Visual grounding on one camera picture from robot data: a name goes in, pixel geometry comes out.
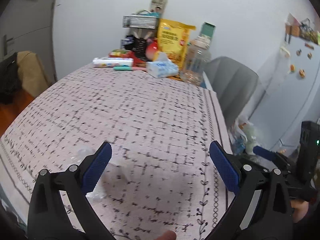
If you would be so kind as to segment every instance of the metal screw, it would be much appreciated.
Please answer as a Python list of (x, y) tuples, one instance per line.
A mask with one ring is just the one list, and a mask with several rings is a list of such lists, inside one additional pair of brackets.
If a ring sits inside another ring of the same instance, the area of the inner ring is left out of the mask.
[(71, 165), (69, 167), (69, 171), (76, 171), (78, 169), (78, 166), (77, 165)]
[(280, 174), (281, 174), (281, 171), (280, 171), (279, 169), (274, 169), (273, 171), (274, 171), (274, 173), (277, 174), (277, 175), (280, 175)]
[(43, 169), (43, 170), (40, 171), (40, 175), (43, 176), (43, 175), (46, 175), (46, 174), (47, 174), (47, 170), (46, 169)]
[(251, 171), (251, 166), (250, 165), (248, 165), (248, 164), (245, 164), (245, 165), (243, 165), (243, 168), (246, 170), (246, 171)]

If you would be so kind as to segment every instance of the gray chair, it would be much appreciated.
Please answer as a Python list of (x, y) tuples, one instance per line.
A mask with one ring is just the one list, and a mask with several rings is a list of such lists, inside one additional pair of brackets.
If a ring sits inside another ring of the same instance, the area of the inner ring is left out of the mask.
[(258, 75), (247, 66), (229, 58), (218, 57), (204, 69), (229, 128), (235, 122), (256, 89)]

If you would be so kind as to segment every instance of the transparent jar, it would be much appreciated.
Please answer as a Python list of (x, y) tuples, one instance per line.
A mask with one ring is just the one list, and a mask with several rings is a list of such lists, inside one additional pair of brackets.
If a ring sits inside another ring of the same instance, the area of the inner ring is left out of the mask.
[(208, 48), (209, 42), (204, 37), (198, 36), (191, 41), (183, 69), (180, 71), (180, 78), (184, 82), (200, 86), (203, 81), (204, 66), (211, 59)]

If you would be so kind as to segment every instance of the yellow package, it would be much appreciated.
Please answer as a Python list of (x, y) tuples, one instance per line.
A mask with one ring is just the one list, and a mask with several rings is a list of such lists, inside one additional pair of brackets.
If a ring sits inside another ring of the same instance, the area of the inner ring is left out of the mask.
[(158, 49), (181, 70), (187, 50), (190, 30), (196, 27), (180, 22), (160, 19), (158, 28)]

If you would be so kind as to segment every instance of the tablecloth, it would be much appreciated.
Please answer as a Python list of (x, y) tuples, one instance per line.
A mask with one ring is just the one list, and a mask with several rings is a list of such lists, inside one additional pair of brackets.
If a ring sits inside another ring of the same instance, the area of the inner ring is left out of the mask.
[[(142, 71), (91, 64), (36, 98), (0, 139), (0, 182), (26, 219), (39, 171), (64, 171), (83, 147), (108, 141), (111, 162), (89, 199), (116, 239), (153, 239), (174, 230), (179, 239), (205, 238), (228, 205), (209, 155), (217, 140), (231, 153), (215, 92), (155, 79)], [(65, 192), (69, 218), (81, 229)]]

